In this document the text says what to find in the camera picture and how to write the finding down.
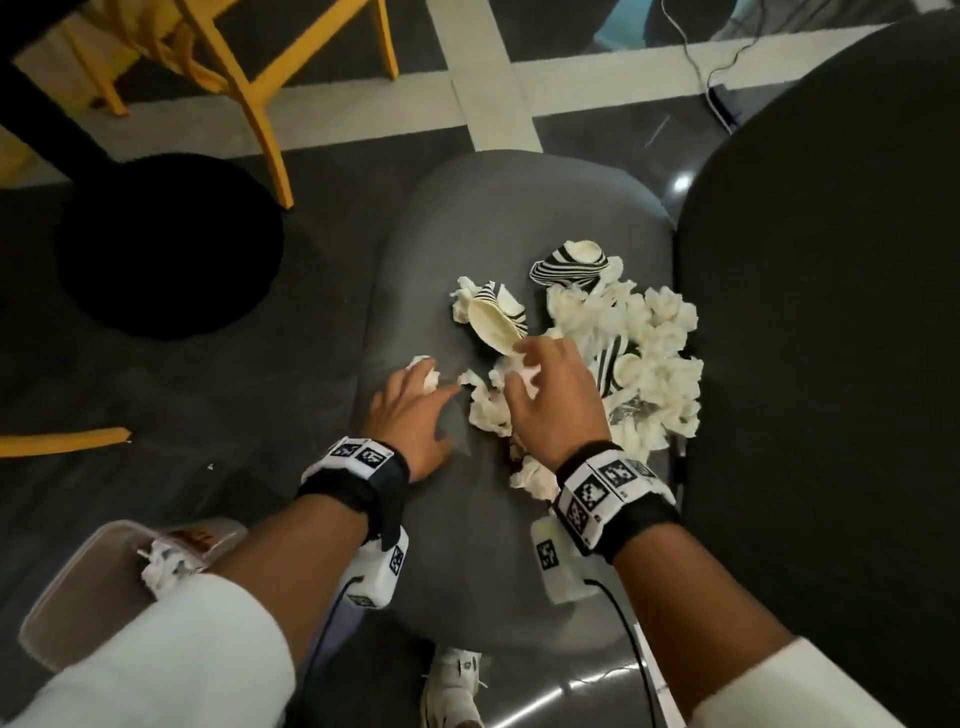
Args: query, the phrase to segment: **white sneaker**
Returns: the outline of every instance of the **white sneaker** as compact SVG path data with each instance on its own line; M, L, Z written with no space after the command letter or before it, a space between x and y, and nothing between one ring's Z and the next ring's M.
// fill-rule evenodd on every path
M480 653L454 647L437 647L420 698L421 728L456 728L480 713L473 697L480 689Z

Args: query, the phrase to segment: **wristband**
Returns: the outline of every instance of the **wristband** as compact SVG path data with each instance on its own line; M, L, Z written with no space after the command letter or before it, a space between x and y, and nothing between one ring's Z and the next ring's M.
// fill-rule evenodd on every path
M367 541L379 538L384 549L399 540L403 490L410 468L403 455L386 443L344 437L304 471L297 497L317 495L339 500L367 516Z
M612 442L582 446L557 469L560 495L553 509L582 554L608 562L630 539L652 525L679 522L662 493L669 490L642 463Z

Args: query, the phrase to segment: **floor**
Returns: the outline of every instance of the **floor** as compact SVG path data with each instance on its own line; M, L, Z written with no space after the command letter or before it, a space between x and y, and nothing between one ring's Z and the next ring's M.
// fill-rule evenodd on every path
M248 73L324 4L281 2L283 12L276 0L243 0L220 20ZM705 71L760 36L712 77L745 120L861 37L946 0L665 2ZM123 424L143 433L136 448L0 461L0 716L13 715L45 679L16 643L19 622L96 526L205 513L254 522L292 495L304 466L342 432L363 341L355 322L366 315L380 246L431 169L473 150L585 158L629 171L676 217L727 135L697 95L677 32L650 0L388 7L398 81L383 78L361 13L270 105L297 206L286 217L271 295L231 327L176 344L99 328L53 272L50 241L68 185L37 163L0 192L0 426ZM145 62L118 88L130 118L95 109L81 119L116 157L198 152L235 159L267 180L231 101ZM389 613L354 622L310 681L315 724L415 725L432 646ZM368 659L373 652L385 659ZM491 728L586 724L594 705L610 726L649 723L626 639L564 661L548 652L487 656L483 677L490 687L478 704Z

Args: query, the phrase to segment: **hand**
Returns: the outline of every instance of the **hand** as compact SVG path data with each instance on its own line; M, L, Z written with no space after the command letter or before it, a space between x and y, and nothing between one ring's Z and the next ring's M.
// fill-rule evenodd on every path
M527 451L554 473L586 443L610 440L610 426L593 375L569 339L531 336L514 346L523 365L540 365L534 399L517 372L507 375L504 396L514 433Z
M436 361L423 359L410 369L394 372L385 392L373 395L363 434L397 450L410 468L410 482L433 473L450 454L449 438L436 438L440 410L457 392L459 384L423 393L423 381Z

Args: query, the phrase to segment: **round black base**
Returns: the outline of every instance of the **round black base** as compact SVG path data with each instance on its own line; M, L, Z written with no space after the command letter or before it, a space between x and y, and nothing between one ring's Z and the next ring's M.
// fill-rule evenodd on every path
M283 256L282 210L222 159L168 154L84 181L57 234L60 280L102 324L182 339L249 313Z

